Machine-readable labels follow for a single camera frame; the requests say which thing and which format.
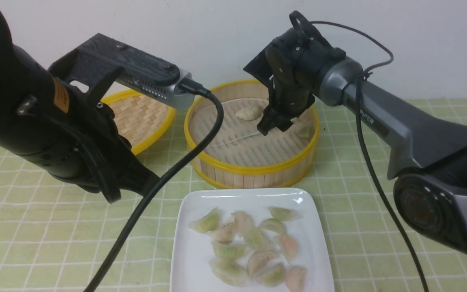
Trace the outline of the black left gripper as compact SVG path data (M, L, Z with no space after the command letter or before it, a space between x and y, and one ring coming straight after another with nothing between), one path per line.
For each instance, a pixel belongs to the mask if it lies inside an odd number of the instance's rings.
M0 64L0 147L109 203L122 190L144 196L159 181L112 118L107 105L98 108L35 62Z

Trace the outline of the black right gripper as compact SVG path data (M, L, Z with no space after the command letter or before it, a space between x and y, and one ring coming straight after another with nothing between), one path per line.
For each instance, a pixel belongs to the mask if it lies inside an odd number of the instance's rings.
M274 128L286 132L293 126L293 119L300 117L315 102L315 96L301 85L287 85L279 79L272 80L274 89L268 89L268 105L257 124L257 130L263 136L267 136Z

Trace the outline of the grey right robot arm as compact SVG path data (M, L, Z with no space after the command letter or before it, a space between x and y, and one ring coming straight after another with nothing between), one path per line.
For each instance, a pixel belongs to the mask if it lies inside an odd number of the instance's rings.
M441 120L362 81L362 66L316 28L291 28L273 39L245 72L268 88L257 129L287 131L318 98L343 105L390 148L395 207L421 235L467 254L467 126Z

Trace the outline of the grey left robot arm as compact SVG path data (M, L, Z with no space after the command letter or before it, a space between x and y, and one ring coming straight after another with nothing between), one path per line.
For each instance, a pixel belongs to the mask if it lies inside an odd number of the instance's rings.
M135 157L101 102L121 72L86 65L78 50L46 70L13 43L0 11L0 147L109 203L122 190L145 196L160 178Z

